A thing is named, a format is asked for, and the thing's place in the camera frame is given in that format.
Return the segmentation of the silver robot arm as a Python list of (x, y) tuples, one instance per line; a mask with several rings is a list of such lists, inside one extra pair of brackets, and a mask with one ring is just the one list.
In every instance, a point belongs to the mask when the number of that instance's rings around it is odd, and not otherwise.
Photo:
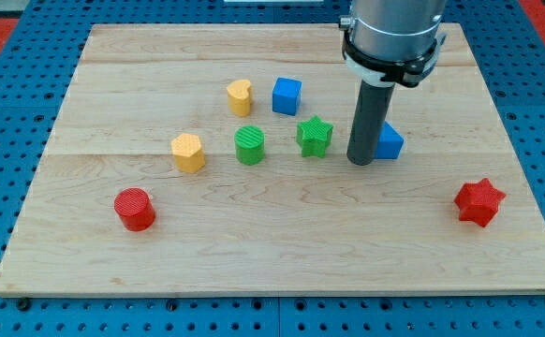
[(377, 60), (414, 60), (435, 44), (446, 0), (352, 0), (339, 27), (358, 52)]

